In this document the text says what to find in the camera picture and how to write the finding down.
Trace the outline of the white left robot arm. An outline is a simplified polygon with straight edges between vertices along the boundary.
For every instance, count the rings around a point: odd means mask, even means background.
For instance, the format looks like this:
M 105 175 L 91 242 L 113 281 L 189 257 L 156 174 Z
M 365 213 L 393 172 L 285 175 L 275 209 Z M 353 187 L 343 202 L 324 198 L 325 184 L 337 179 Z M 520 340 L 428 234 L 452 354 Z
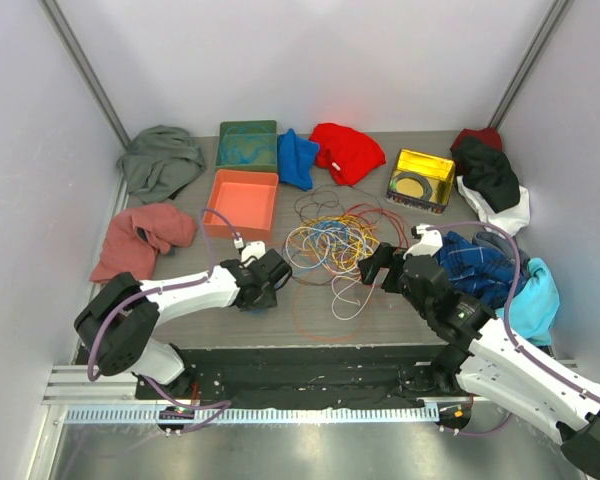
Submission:
M 277 291 L 291 277 L 291 266 L 273 249 L 168 280 L 140 281 L 129 272 L 118 274 L 74 321 L 89 352 L 87 378 L 94 382 L 131 373 L 170 398 L 183 398 L 193 388 L 195 370 L 177 347 L 153 338 L 156 327 L 209 309 L 274 308 Z

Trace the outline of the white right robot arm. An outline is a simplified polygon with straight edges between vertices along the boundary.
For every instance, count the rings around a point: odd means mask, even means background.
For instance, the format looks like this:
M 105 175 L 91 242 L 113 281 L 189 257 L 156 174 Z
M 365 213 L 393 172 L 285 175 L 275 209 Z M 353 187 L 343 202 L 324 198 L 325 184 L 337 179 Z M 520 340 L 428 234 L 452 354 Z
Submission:
M 532 424 L 563 456 L 600 479 L 600 384 L 547 355 L 479 300 L 455 289 L 430 247 L 381 243 L 358 264 L 365 285 L 380 270 L 382 288 L 406 298 L 447 348 L 431 380 L 445 395 L 460 389 Z

